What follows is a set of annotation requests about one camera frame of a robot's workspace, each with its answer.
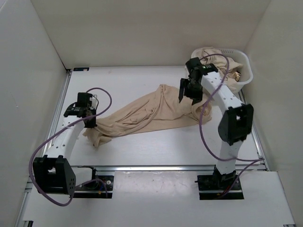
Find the beige trousers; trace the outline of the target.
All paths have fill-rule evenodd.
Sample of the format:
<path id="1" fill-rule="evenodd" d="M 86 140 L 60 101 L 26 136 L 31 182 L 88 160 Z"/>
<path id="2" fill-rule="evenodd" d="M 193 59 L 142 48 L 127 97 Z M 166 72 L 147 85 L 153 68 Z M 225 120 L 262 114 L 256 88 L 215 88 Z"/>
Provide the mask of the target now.
<path id="1" fill-rule="evenodd" d="M 116 137 L 193 126 L 199 121 L 205 124 L 211 120 L 212 106 L 205 104 L 206 97 L 193 105 L 190 98 L 179 100 L 178 95 L 178 88 L 161 84 L 110 116 L 98 118 L 96 127 L 86 129 L 83 136 L 94 147 L 99 147 Z"/>

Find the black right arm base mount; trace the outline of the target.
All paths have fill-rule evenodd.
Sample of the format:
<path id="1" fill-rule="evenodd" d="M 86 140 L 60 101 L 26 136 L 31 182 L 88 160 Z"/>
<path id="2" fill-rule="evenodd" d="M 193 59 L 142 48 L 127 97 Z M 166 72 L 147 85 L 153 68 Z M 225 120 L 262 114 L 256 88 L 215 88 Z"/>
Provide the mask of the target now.
<path id="1" fill-rule="evenodd" d="M 198 185 L 200 200 L 243 200 L 244 195 L 240 180 L 218 184 L 212 175 L 198 175 L 195 183 Z"/>

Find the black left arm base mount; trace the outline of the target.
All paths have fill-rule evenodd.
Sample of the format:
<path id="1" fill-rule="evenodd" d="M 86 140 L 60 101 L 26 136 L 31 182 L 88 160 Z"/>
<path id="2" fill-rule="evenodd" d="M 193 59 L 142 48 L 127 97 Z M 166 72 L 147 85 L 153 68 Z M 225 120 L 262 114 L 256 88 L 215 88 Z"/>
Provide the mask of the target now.
<path id="1" fill-rule="evenodd" d="M 97 170 L 95 167 L 81 166 L 75 169 L 77 180 L 74 198 L 111 199 L 114 188 L 114 174 Z"/>

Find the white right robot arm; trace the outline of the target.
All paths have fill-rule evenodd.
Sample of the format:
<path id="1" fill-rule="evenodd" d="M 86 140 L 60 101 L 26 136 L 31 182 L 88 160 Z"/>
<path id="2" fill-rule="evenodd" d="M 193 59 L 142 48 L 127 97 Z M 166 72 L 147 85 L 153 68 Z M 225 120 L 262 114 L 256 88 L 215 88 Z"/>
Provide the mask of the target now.
<path id="1" fill-rule="evenodd" d="M 187 79 L 180 80 L 179 101 L 183 97 L 192 99 L 192 104 L 202 101 L 206 90 L 218 104 L 223 116 L 218 125 L 222 140 L 220 156 L 217 159 L 213 185 L 225 188 L 235 175 L 235 162 L 243 141 L 251 133 L 253 106 L 239 100 L 222 82 L 218 69 L 212 64 L 203 65 L 198 57 L 186 62 L 189 72 Z"/>

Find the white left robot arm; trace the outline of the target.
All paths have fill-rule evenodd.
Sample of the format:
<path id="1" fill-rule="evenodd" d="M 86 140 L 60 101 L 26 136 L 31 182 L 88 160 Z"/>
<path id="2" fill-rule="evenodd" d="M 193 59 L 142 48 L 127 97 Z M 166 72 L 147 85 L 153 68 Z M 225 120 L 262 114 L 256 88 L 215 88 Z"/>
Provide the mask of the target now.
<path id="1" fill-rule="evenodd" d="M 76 186 L 76 175 L 69 164 L 71 152 L 80 132 L 96 126 L 96 118 L 83 120 L 96 114 L 98 99 L 90 93 L 79 92 L 77 101 L 67 107 L 63 114 L 62 129 L 55 136 L 51 147 L 43 157 L 33 161 L 37 185 L 47 194 L 72 195 Z"/>

